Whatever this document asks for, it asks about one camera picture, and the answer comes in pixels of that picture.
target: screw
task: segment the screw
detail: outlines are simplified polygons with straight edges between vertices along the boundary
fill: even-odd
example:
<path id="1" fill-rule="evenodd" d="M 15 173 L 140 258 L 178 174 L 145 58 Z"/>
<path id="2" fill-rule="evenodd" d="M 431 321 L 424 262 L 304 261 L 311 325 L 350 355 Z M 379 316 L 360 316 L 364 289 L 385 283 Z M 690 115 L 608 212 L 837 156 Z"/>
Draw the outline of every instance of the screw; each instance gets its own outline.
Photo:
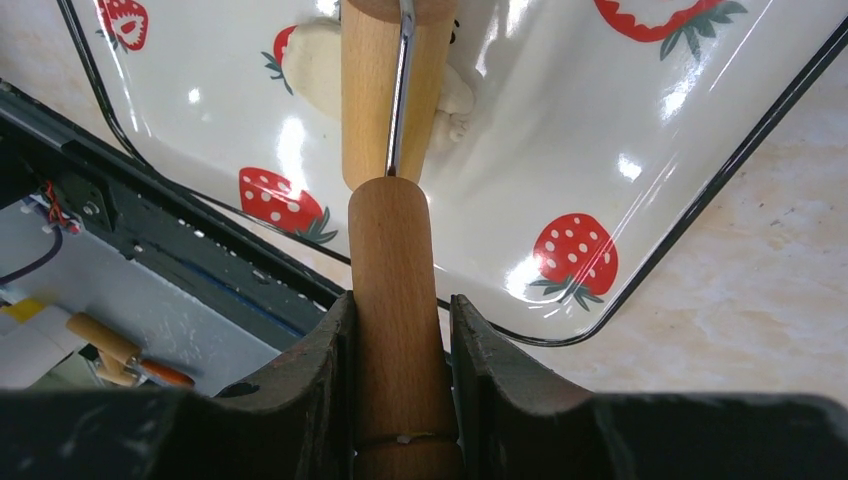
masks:
<path id="1" fill-rule="evenodd" d="M 100 207 L 98 207 L 94 202 L 89 200 L 85 202 L 85 205 L 82 207 L 82 211 L 88 216 L 96 215 L 100 213 Z"/>

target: orange handle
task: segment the orange handle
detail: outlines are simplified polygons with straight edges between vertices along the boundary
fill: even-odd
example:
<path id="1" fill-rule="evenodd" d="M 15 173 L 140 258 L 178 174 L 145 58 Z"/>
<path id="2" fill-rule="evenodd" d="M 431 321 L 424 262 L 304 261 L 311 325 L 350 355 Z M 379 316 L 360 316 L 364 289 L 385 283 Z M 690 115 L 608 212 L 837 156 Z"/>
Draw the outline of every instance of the orange handle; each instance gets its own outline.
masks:
<path id="1" fill-rule="evenodd" d="M 155 375 L 171 385 L 188 388 L 194 387 L 194 380 L 192 380 L 191 377 L 182 372 L 178 372 L 171 367 L 166 367 L 161 363 L 145 358 L 138 362 L 138 365 L 151 375 Z"/>

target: metal bracket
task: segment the metal bracket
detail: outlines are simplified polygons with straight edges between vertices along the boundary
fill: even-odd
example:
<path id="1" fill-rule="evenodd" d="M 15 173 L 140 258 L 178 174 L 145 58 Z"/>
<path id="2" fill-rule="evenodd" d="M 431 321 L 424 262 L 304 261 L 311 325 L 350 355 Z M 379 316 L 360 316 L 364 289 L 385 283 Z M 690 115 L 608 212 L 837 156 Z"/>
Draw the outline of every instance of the metal bracket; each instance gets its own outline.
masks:
<path id="1" fill-rule="evenodd" d="M 118 213 L 108 185 L 97 185 L 68 173 L 56 181 L 56 194 L 62 207 L 76 213 L 83 223 L 94 223 L 108 232 L 115 231 Z"/>

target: strawberry print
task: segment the strawberry print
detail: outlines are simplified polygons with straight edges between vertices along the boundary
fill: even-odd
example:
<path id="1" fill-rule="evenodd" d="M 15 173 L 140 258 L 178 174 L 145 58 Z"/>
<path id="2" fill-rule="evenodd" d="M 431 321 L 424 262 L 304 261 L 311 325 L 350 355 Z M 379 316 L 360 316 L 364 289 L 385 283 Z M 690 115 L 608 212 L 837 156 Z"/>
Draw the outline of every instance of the strawberry print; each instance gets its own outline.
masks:
<path id="1" fill-rule="evenodd" d="M 598 11 L 616 31 L 637 42 L 662 41 L 660 60 L 674 50 L 681 37 L 696 61 L 701 60 L 700 38 L 715 38 L 714 24 L 733 23 L 730 15 L 748 13 L 731 0 L 595 0 Z"/>
<path id="2" fill-rule="evenodd" d="M 591 215 L 570 213 L 548 224 L 536 239 L 533 258 L 542 277 L 530 286 L 545 287 L 544 295 L 560 293 L 589 311 L 588 302 L 603 303 L 618 273 L 618 252 L 612 237 Z"/>
<path id="3" fill-rule="evenodd" d="M 294 95 L 294 92 L 292 92 L 289 82 L 286 81 L 286 77 L 283 75 L 283 57 L 285 56 L 286 47 L 289 45 L 289 37 L 292 32 L 294 32 L 295 28 L 297 28 L 297 25 L 288 27 L 277 34 L 277 38 L 274 39 L 273 54 L 262 52 L 262 55 L 266 60 L 268 60 L 268 63 L 265 64 L 265 68 L 272 70 L 276 74 L 271 77 L 271 80 L 282 80 L 283 85 L 285 85 L 286 90 L 289 92 L 289 95 Z"/>
<path id="4" fill-rule="evenodd" d="M 307 192 L 291 188 L 291 182 L 261 168 L 239 171 L 241 209 L 281 230 L 319 245 L 336 237 L 337 230 L 324 231 L 330 222 L 330 209 L 321 210 Z"/>
<path id="5" fill-rule="evenodd" d="M 144 48 L 147 40 L 147 10 L 134 0 L 97 0 L 97 13 L 103 30 L 101 37 L 108 38 L 112 48 L 120 46 L 124 52 Z"/>

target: black cable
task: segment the black cable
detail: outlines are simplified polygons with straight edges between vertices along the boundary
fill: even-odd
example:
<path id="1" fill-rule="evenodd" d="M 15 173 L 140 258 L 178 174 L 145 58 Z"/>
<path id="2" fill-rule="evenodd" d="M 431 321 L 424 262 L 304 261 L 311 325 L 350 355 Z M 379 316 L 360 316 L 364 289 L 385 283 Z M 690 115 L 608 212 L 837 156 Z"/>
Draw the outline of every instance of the black cable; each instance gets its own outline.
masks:
<path id="1" fill-rule="evenodd" d="M 47 210 L 43 206 L 41 206 L 39 204 L 34 204 L 34 205 L 31 205 L 31 206 L 34 210 L 38 211 L 38 213 L 40 213 L 42 217 L 47 219 L 47 217 L 48 217 Z M 15 280 L 23 277 L 24 275 L 29 275 L 30 273 L 32 273 L 32 272 L 38 270 L 39 268 L 43 267 L 44 264 L 46 264 L 47 262 L 52 260 L 53 257 L 55 257 L 56 254 L 58 254 L 59 250 L 61 250 L 61 249 L 62 249 L 62 230 L 59 229 L 58 225 L 54 225 L 53 226 L 53 246 L 50 247 L 50 250 L 48 250 L 47 253 L 45 253 L 41 258 L 30 263 L 29 265 L 27 265 L 23 268 L 20 268 L 18 270 L 15 270 L 14 272 L 12 272 L 8 275 L 4 275 L 4 276 L 0 277 L 0 287 L 7 285 L 9 283 L 12 283 Z"/>

